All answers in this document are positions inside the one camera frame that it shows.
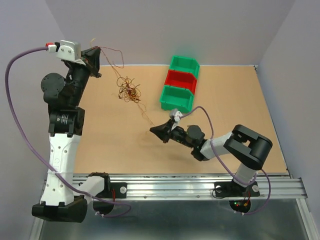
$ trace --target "string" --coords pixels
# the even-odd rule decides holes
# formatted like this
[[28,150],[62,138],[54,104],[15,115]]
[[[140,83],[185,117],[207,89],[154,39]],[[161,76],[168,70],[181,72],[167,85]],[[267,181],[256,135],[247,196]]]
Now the string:
[[[134,102],[137,104],[138,108],[141,111],[141,116],[143,119],[146,119],[149,121],[149,123],[153,126],[155,126],[155,124],[152,122],[152,120],[148,117],[147,115],[147,107],[146,105],[144,105],[143,103],[141,103],[140,101],[140,96],[141,96],[141,91],[138,89],[138,86],[140,86],[140,84],[138,85],[134,85],[133,84],[133,79],[130,79],[129,77],[122,77],[121,74],[118,72],[118,70],[116,68],[119,69],[123,69],[125,67],[125,61],[124,61],[124,55],[122,53],[121,50],[117,50],[117,49],[113,49],[110,47],[105,47],[105,46],[95,46],[92,47],[92,42],[95,40],[96,38],[93,38],[90,41],[90,47],[91,48],[100,48],[102,54],[104,55],[106,61],[108,62],[108,64],[111,66],[112,70],[114,71],[117,80],[116,80],[116,84],[119,87],[119,93],[118,93],[118,97],[119,99],[123,99],[126,103],[128,102]],[[121,54],[121,60],[122,60],[122,66],[118,66],[116,65],[114,62],[111,62],[107,56],[107,54],[103,51],[103,49],[109,49],[115,52],[119,52]]]

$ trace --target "stacked bins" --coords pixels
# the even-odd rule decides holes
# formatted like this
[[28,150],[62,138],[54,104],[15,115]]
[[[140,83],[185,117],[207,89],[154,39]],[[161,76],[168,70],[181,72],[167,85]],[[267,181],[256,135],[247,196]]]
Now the stacked bins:
[[182,113],[192,110],[199,68],[194,58],[172,57],[160,98],[163,110],[178,109]]

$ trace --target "gray floor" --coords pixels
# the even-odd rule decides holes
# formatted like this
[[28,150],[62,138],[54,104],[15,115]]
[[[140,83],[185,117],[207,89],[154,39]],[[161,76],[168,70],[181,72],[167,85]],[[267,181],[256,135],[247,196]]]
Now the gray floor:
[[[252,209],[264,200],[253,200]],[[251,216],[234,214],[229,202],[140,201],[119,218],[95,216],[83,223],[45,222],[42,240],[307,240],[295,199],[271,200]]]

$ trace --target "wooden surface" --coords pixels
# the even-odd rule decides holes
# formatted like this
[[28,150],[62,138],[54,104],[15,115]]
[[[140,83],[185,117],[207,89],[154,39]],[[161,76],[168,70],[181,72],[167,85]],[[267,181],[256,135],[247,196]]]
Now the wooden surface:
[[[126,66],[123,77],[140,84],[141,102],[147,115],[158,126],[169,119],[159,98],[168,66]],[[162,143],[149,132],[152,124],[142,116],[134,102],[118,98],[119,87],[110,67],[100,69],[102,77],[91,78],[80,106],[85,109],[83,135],[76,154],[75,173],[112,174],[192,174],[225,173],[215,158],[199,162],[191,149],[177,142]],[[274,127],[252,66],[201,66],[193,106],[203,106],[209,113],[215,137],[242,124],[268,137],[273,148],[264,164],[269,173],[285,173],[286,166]],[[199,125],[211,136],[205,114],[199,109],[184,118],[180,126]],[[226,165],[235,172],[240,162],[231,154],[223,155]]]

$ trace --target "wall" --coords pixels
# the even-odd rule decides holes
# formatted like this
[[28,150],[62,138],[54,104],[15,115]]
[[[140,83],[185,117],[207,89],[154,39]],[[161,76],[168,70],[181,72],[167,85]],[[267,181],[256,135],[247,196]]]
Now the wall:
[[258,67],[290,173],[320,229],[320,1],[297,0]]
[[89,47],[96,38],[126,64],[169,64],[176,54],[207,65],[258,64],[294,1],[46,0],[67,39]]
[[[29,239],[32,205],[40,199],[47,169],[29,151],[15,126],[5,93],[5,68],[18,53],[59,41],[63,34],[43,0],[1,1],[0,32],[0,238],[24,240]],[[47,73],[59,71],[67,72],[62,62],[38,52],[17,61],[9,76],[20,123],[45,157],[49,156],[49,118],[40,83]]]

